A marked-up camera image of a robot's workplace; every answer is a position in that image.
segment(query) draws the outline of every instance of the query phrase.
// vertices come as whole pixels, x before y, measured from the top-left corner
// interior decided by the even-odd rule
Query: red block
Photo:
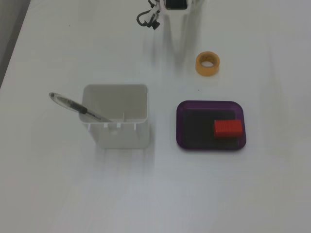
[[[214,123],[215,138],[238,138],[242,135],[241,120],[216,120]]]

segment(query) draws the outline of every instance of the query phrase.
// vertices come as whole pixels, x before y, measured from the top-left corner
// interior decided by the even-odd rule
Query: yellow tape roll
[[[205,67],[202,62],[211,62],[213,66]],[[202,76],[212,76],[219,70],[220,59],[213,52],[202,52],[196,58],[195,69]]]

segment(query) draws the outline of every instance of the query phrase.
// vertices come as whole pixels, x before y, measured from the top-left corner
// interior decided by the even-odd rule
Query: purple tray
[[[229,110],[231,113],[234,113],[234,119],[238,119],[242,121],[243,127],[243,136],[239,139],[235,140],[235,146],[221,148],[217,145],[209,145],[204,147],[191,147],[184,145],[183,142],[183,121],[184,115],[188,111],[195,112],[196,110],[208,110],[210,111],[226,111]],[[187,150],[240,150],[246,144],[246,133],[245,133],[245,123],[244,123],[244,114],[242,107],[236,102],[232,101],[201,101],[201,100],[187,100],[179,104],[177,107],[176,113],[176,140],[180,147]]]

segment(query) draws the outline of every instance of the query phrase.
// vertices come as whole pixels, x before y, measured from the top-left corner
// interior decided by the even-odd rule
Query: tape roll
[[[213,66],[205,67],[202,62],[211,62]],[[219,70],[220,59],[213,52],[202,52],[196,58],[195,69],[202,76],[212,76]]]

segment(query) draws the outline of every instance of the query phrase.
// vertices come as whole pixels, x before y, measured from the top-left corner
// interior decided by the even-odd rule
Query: black cable
[[[155,5],[150,0],[148,0],[148,2],[151,5],[151,8],[154,8]]]
[[[154,20],[155,16],[156,16],[156,15],[155,15],[155,14],[153,14],[153,15],[152,15],[152,17],[151,17],[151,19],[150,19],[150,21],[149,21],[149,23],[147,23],[147,27],[148,27],[148,28],[150,28],[150,27],[151,27],[151,25],[152,25],[152,21]]]
[[[144,23],[141,23],[140,20],[139,20],[139,17],[141,17],[142,15],[145,15],[145,14],[149,13],[150,11],[151,11],[151,10],[145,11],[145,12],[143,12],[143,13],[140,13],[140,14],[137,16],[136,21],[137,21],[137,23],[138,23],[140,26],[145,27],[145,26],[147,25],[147,22],[145,21]]]

